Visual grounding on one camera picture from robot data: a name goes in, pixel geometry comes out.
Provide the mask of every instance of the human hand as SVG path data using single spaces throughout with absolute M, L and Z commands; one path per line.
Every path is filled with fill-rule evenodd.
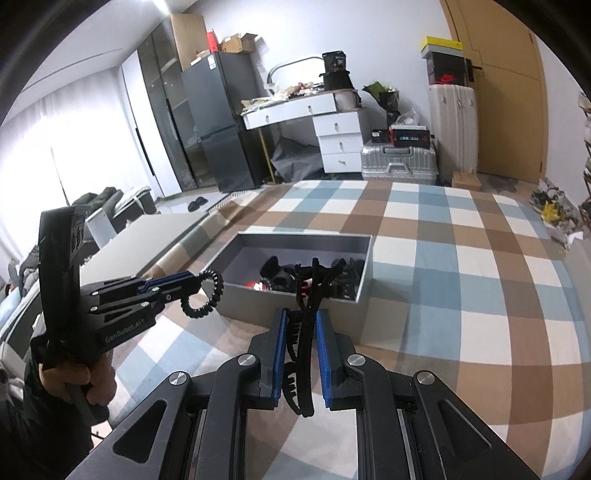
M 115 397 L 117 383 L 115 370 L 111 366 L 113 351 L 105 353 L 92 368 L 73 362 L 62 362 L 55 368 L 43 371 L 43 364 L 39 365 L 39 379 L 43 388 L 53 397 L 72 403 L 66 384 L 92 384 L 86 393 L 86 399 L 91 405 L 107 406 Z

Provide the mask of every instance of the plaid bedsheet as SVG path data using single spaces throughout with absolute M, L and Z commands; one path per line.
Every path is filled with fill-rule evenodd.
M 546 479 L 591 445 L 589 339 L 556 244 L 529 206 L 503 196 L 388 181 L 306 181 L 232 200 L 153 266 L 200 271 L 239 231 L 375 235 L 374 281 L 358 351 L 388 369 L 435 372 Z M 260 327 L 167 307 L 116 351 L 120 421 L 169 373 L 215 370 Z M 249 414 L 248 478 L 356 477 L 355 414 L 301 419 L 284 401 Z

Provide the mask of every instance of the silver suitcase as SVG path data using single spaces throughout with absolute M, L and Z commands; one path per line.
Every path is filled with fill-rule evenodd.
M 393 147 L 368 142 L 361 151 L 361 175 L 364 179 L 387 178 L 406 183 L 437 183 L 435 149 Z

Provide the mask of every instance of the screw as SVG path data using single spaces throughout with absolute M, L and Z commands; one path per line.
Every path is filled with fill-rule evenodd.
M 431 372 L 419 372 L 417 380 L 420 384 L 431 385 L 435 382 L 435 376 Z
M 251 353 L 245 353 L 238 357 L 238 363 L 241 364 L 243 367 L 248 367 L 256 362 L 256 357 Z
M 354 353 L 353 355 L 349 355 L 347 361 L 349 365 L 353 365 L 354 367 L 360 367 L 365 363 L 365 357 L 363 355 L 359 355 L 358 353 Z
M 185 372 L 175 372 L 168 381 L 173 385 L 183 385 L 187 381 L 187 374 Z

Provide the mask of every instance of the white desk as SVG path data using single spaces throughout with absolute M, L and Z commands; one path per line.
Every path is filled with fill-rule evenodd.
M 334 92 L 319 93 L 244 115 L 248 130 L 310 116 L 326 173 L 361 172 L 361 150 L 371 132 L 366 109 L 339 112 Z

